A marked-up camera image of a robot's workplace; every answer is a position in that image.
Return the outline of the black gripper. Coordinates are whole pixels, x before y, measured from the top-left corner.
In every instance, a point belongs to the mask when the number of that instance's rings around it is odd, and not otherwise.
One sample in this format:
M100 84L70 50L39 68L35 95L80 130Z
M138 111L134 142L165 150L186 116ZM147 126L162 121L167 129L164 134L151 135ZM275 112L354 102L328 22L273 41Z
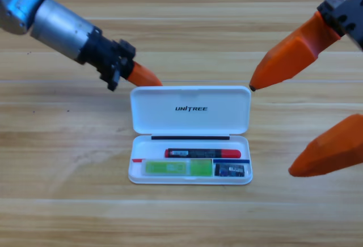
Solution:
M319 12L270 49L256 67L252 91L291 79L347 35L362 50L362 0L324 0Z
M107 83L107 88L114 91L121 78L135 86L163 86L158 77L148 68L133 61L136 49L127 41L109 40L102 35L102 30L94 28L80 49L78 63L88 63L100 73L100 79Z

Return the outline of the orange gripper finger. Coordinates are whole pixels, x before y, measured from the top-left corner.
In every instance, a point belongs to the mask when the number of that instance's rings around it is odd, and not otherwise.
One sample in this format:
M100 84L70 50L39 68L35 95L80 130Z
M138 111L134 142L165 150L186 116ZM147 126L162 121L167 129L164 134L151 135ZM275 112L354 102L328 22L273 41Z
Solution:
M362 115L354 114L312 140L289 168L294 177L328 174L362 163Z

